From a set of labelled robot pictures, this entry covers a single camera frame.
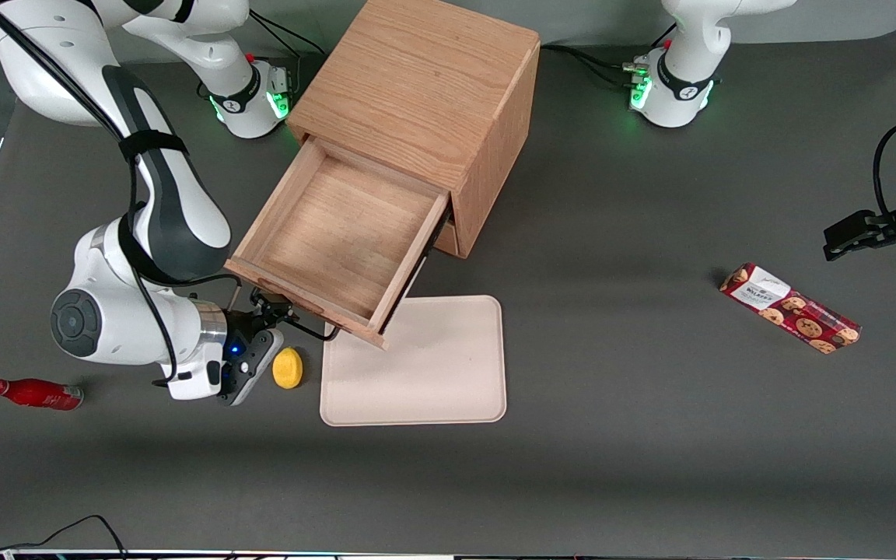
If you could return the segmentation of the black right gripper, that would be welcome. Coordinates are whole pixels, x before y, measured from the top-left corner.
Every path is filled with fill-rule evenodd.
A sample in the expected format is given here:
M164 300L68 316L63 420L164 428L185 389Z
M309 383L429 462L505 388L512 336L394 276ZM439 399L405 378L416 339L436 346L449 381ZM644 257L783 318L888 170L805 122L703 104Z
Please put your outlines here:
M281 324L296 324L292 302L283 295L253 288L250 303L260 310L260 320L251 314L228 312L223 347L220 398L246 398L269 362L269 332Z

